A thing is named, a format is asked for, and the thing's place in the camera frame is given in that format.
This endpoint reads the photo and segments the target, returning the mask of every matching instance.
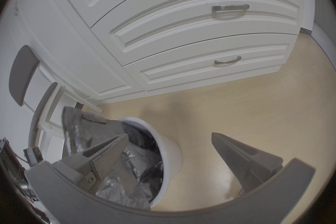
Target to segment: white trash can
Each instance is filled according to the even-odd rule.
[[[148,131],[155,139],[159,147],[163,162],[163,181],[158,195],[150,203],[153,208],[157,205],[167,192],[170,181],[179,173],[183,158],[179,146],[169,138],[159,135],[156,130],[147,122],[136,117],[123,117],[119,121],[125,122],[133,127]]]

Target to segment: trash bag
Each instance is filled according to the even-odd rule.
[[[138,209],[150,210],[150,202],[162,186],[163,163],[155,139],[149,132],[131,125],[107,120],[73,107],[64,107],[65,134],[63,156],[83,151],[120,134],[128,134],[130,143],[96,196]]]

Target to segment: metal handle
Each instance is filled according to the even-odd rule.
[[[248,4],[244,5],[229,5],[229,6],[213,6],[212,9],[214,11],[222,11],[222,10],[246,10],[249,9],[250,6]]]
[[[215,60],[215,64],[229,64],[229,63],[238,62],[238,61],[240,61],[241,59],[242,59],[241,56],[238,56],[237,59],[232,60],[232,61],[219,62],[219,61]]]

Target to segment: light wood floor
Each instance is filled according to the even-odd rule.
[[[324,188],[336,164],[336,72],[317,43],[300,34],[278,73],[100,106],[108,119],[138,117],[174,140],[183,167],[155,211],[217,205],[241,190],[211,144],[211,133],[297,157],[316,168],[293,222]]]

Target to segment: white chair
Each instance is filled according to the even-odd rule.
[[[9,92],[19,106],[24,103],[27,104],[25,96],[37,69],[45,72],[31,48],[27,45],[23,46],[16,55],[9,76]],[[94,111],[102,113],[99,107],[89,103],[57,82],[51,83],[43,96],[38,96],[40,101],[36,108],[32,108],[32,106],[27,104],[34,112],[27,147],[39,146],[44,158],[46,158],[48,150],[55,151],[55,154],[52,154],[52,152],[49,154],[54,156],[49,159],[50,162],[60,159],[63,151],[65,139],[63,127],[59,123],[52,121],[52,117],[60,100],[64,99],[65,96],[71,98],[74,103],[84,104]]]

